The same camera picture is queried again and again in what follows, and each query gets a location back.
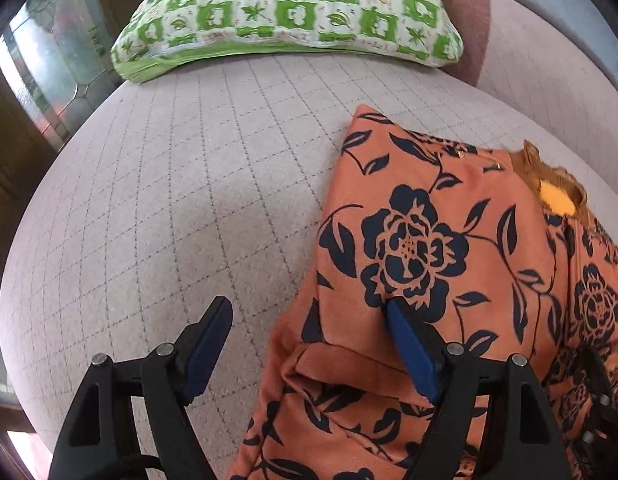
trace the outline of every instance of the metal screw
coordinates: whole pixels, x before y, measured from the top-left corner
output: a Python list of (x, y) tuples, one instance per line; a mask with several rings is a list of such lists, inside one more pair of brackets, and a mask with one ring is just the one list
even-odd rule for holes
[(170, 355), (173, 352), (173, 345), (171, 343), (160, 343), (156, 349), (156, 354), (158, 355)]
[(104, 364), (104, 362), (106, 361), (106, 358), (108, 357), (108, 355), (106, 355), (103, 352), (98, 352), (97, 354), (95, 354), (92, 358), (91, 358), (91, 364), (94, 366), (100, 366), (102, 364)]
[(460, 343), (449, 343), (447, 345), (447, 352), (452, 355), (462, 355), (465, 349)]
[(527, 364), (527, 358), (523, 354), (513, 354), (512, 363), (522, 368)]

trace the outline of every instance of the yellow fabric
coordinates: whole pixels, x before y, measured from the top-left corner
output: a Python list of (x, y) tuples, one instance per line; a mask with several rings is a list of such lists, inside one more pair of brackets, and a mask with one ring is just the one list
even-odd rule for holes
[(540, 199), (557, 215), (576, 214), (576, 206), (567, 192), (547, 180), (540, 181)]

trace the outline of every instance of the pillow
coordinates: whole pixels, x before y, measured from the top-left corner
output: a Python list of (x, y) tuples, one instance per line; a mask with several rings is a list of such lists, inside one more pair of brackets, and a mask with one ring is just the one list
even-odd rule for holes
[(442, 66), (463, 43), (441, 0), (145, 0), (112, 59), (143, 82), (196, 59), (332, 49)]

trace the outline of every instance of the black cable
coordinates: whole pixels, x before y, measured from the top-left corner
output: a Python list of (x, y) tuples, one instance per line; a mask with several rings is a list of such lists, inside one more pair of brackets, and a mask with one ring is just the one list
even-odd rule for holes
[(158, 469), (164, 471), (160, 459), (153, 455), (129, 455), (113, 464), (104, 466), (82, 480), (120, 480), (137, 473), (139, 470)]

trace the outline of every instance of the blue gripper pad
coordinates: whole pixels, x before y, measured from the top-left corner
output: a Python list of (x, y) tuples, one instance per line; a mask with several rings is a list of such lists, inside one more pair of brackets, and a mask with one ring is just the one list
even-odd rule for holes
[(207, 389), (211, 373), (231, 330), (232, 319), (230, 301), (227, 298), (216, 298), (199, 321), (204, 323), (208, 320), (208, 324), (187, 360), (186, 380), (182, 388), (182, 398), (187, 404)]
[(398, 353), (411, 376), (411, 382), (416, 387), (416, 391), (421, 396), (427, 397), (430, 403), (438, 404), (442, 394), (436, 380), (439, 370), (436, 370), (435, 362), (427, 354), (425, 347), (395, 300), (387, 303), (387, 324), (391, 338), (398, 348)]

